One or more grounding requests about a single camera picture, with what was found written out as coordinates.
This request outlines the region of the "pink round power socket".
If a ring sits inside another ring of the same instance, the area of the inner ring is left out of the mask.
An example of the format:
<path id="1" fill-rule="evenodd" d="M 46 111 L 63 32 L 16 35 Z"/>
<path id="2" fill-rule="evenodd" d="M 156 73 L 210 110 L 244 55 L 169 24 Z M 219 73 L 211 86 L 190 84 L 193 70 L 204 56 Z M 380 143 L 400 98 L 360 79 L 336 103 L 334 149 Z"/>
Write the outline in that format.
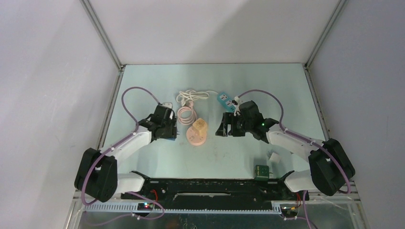
<path id="1" fill-rule="evenodd" d="M 186 139 L 193 146 L 201 146 L 207 140 L 207 131 L 197 131 L 192 126 L 186 131 Z"/>

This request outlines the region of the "yellow cube plug adapter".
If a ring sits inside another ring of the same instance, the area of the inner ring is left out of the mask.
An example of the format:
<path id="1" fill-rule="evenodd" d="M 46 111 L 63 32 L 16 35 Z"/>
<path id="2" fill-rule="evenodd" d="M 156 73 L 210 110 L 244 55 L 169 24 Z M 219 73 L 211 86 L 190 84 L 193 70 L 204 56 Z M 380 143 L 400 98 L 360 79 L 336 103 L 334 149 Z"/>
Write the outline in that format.
<path id="1" fill-rule="evenodd" d="M 208 129 L 208 124 L 202 119 L 198 118 L 193 124 L 193 129 L 198 132 L 200 135 L 206 133 Z"/>

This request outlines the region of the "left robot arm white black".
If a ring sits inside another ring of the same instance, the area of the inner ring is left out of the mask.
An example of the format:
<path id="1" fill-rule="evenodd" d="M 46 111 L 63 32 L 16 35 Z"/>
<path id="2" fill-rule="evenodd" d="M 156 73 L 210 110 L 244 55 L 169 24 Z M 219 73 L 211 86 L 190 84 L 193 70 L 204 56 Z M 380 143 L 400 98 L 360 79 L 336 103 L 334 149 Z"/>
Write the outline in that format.
<path id="1" fill-rule="evenodd" d="M 119 173 L 118 167 L 142 147 L 158 139 L 175 140 L 177 118 L 172 103 L 158 104 L 154 113 L 139 121 L 139 127 L 110 147 L 87 149 L 82 156 L 74 187 L 100 202 L 107 202 L 115 194 L 133 192 L 147 198 L 151 186 L 146 176 L 136 172 Z"/>

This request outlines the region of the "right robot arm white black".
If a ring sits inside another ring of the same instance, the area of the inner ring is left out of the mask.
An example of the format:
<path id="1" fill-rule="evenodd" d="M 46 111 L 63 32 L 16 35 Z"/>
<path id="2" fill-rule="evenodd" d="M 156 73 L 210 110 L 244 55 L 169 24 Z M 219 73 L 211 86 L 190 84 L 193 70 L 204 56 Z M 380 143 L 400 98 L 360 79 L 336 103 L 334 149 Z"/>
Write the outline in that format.
<path id="1" fill-rule="evenodd" d="M 247 133 L 259 141 L 282 147 L 309 164 L 308 170 L 292 171 L 284 176 L 283 183 L 277 187 L 283 199 L 291 199 L 304 190 L 333 196 L 355 175 L 355 168 L 338 140 L 322 141 L 290 131 L 279 121 L 264 118 L 253 101 L 242 103 L 234 113 L 223 113 L 215 132 L 221 137 L 242 137 Z"/>

